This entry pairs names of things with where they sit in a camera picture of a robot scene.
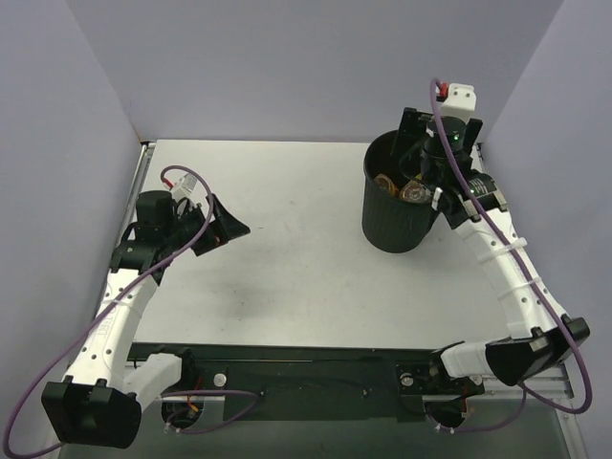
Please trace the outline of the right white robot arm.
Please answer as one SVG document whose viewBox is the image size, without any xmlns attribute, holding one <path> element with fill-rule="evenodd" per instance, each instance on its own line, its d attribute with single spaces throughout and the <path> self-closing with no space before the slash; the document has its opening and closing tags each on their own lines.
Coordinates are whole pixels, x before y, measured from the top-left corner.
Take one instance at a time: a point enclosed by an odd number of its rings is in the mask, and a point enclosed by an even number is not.
<svg viewBox="0 0 612 459">
<path fill-rule="evenodd" d="M 390 156 L 401 173 L 425 190 L 433 214 L 443 214 L 469 246 L 503 309 L 508 336 L 452 344 L 427 367 L 429 384 L 448 391 L 463 377 L 492 375 L 521 383 L 566 360 L 590 335 L 547 290 L 517 236 L 507 201 L 494 179 L 472 166 L 470 150 L 481 120 L 443 119 L 406 108 Z"/>
</svg>

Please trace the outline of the black plastic bin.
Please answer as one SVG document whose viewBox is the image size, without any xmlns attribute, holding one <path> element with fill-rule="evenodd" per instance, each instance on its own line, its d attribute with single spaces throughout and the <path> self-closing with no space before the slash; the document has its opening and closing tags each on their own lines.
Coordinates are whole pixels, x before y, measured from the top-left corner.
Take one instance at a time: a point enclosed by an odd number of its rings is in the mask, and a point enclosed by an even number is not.
<svg viewBox="0 0 612 459">
<path fill-rule="evenodd" d="M 392 196 L 375 182 L 380 174 L 401 191 L 407 184 L 397 172 L 397 162 L 391 157 L 398 131 L 379 135 L 365 151 L 365 177 L 361 228 L 366 239 L 377 249 L 404 253 L 415 249 L 431 230 L 438 217 L 430 203 L 412 203 Z"/>
</svg>

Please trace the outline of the orange bottle blue label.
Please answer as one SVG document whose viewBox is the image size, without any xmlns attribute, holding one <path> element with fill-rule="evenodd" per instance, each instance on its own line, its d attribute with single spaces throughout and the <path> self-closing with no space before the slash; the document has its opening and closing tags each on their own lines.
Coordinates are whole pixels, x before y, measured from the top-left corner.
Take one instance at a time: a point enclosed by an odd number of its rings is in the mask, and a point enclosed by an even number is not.
<svg viewBox="0 0 612 459">
<path fill-rule="evenodd" d="M 425 204 L 431 201 L 432 192 L 422 183 L 411 180 L 401 188 L 399 198 L 411 204 Z"/>
</svg>

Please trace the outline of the yellow bottle blue cap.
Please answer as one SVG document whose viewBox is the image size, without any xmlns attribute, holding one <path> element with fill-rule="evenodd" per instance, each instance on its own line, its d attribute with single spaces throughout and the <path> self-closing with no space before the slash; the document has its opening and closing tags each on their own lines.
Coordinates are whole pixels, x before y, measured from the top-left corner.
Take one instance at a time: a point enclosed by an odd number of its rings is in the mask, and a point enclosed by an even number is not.
<svg viewBox="0 0 612 459">
<path fill-rule="evenodd" d="M 374 178 L 374 183 L 388 196 L 396 198 L 399 194 L 399 189 L 397 186 L 388 176 L 384 174 L 378 174 Z"/>
</svg>

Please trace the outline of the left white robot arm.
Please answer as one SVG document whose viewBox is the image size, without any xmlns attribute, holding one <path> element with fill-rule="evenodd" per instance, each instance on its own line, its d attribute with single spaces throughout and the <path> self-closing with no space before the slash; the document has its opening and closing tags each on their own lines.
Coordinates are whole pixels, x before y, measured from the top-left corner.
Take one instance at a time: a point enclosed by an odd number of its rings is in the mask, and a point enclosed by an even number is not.
<svg viewBox="0 0 612 459">
<path fill-rule="evenodd" d="M 216 196 L 208 202 L 210 216 L 179 189 L 139 195 L 136 218 L 111 257 L 96 325 L 78 340 L 81 349 L 63 380 L 48 382 L 42 392 L 61 443 L 128 448 L 142 413 L 163 392 L 196 388 L 198 371 L 186 348 L 159 347 L 132 373 L 125 365 L 144 310 L 162 283 L 163 260 L 181 248 L 200 256 L 250 233 Z"/>
</svg>

